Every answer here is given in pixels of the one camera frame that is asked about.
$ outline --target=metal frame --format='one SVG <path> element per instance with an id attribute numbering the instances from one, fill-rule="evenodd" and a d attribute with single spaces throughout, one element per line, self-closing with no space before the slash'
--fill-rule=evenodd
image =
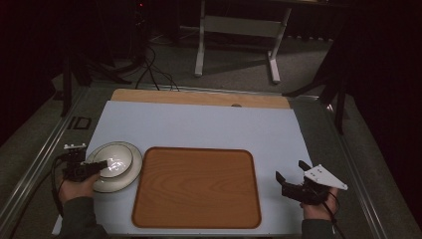
<path id="1" fill-rule="evenodd" d="M 207 32 L 239 34 L 276 39 L 272 51 L 268 52 L 268 62 L 274 83 L 281 81 L 276 62 L 277 53 L 285 34 L 292 8 L 287 8 L 282 22 L 250 20 L 229 17 L 209 16 L 205 14 L 205 0 L 201 1 L 201 19 L 199 22 L 199 47 L 196 57 L 195 76 L 201 77 L 204 67 L 204 34 Z"/>

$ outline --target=brown tray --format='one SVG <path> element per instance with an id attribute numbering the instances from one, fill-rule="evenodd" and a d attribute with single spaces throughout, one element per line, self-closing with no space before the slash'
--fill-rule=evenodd
<path id="1" fill-rule="evenodd" d="M 250 152 L 152 147 L 132 211 L 142 228 L 256 228 L 261 210 Z"/>

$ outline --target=white table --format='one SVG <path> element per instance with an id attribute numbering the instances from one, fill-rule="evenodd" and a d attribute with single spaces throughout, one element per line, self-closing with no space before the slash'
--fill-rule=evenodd
<path id="1" fill-rule="evenodd" d="M 290 109 L 233 108 L 107 102 L 87 155 L 111 141 L 127 141 L 145 153 L 152 146 L 241 148 L 254 156 L 262 223 L 255 229 L 148 229 L 131 223 L 138 179 L 115 193 L 96 193 L 98 223 L 110 235 L 279 236 L 300 234 L 297 201 L 283 197 L 276 170 L 301 183 L 299 160 L 312 165 L 295 113 Z M 53 230 L 58 234 L 62 219 Z"/>

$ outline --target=cable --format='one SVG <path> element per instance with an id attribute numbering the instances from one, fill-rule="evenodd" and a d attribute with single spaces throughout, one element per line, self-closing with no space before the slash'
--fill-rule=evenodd
<path id="1" fill-rule="evenodd" d="M 338 205 L 338 209 L 337 209 L 337 211 L 338 211 L 339 210 L 339 201 L 337 200 L 337 197 L 335 197 L 332 193 L 329 193 L 329 194 L 331 194 L 331 196 L 334 197 L 335 203 Z M 329 213 L 329 217 L 331 218 L 331 223 L 334 226 L 335 230 L 340 234 L 341 238 L 345 239 L 343 232 L 340 230 L 340 228 L 337 225 L 337 220 L 335 219 L 335 214 L 332 213 L 331 209 L 329 209 L 328 205 L 326 205 L 325 202 L 323 202 L 322 205 L 323 205 L 323 207 L 325 207 L 326 211 Z"/>

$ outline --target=chair leg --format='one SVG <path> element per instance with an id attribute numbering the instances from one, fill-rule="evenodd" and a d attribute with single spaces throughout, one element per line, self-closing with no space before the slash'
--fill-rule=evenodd
<path id="1" fill-rule="evenodd" d="M 204 67 L 204 32 L 205 32 L 205 0 L 201 2 L 201 19 L 199 21 L 199 47 L 196 56 L 195 76 L 202 77 L 202 69 Z"/>

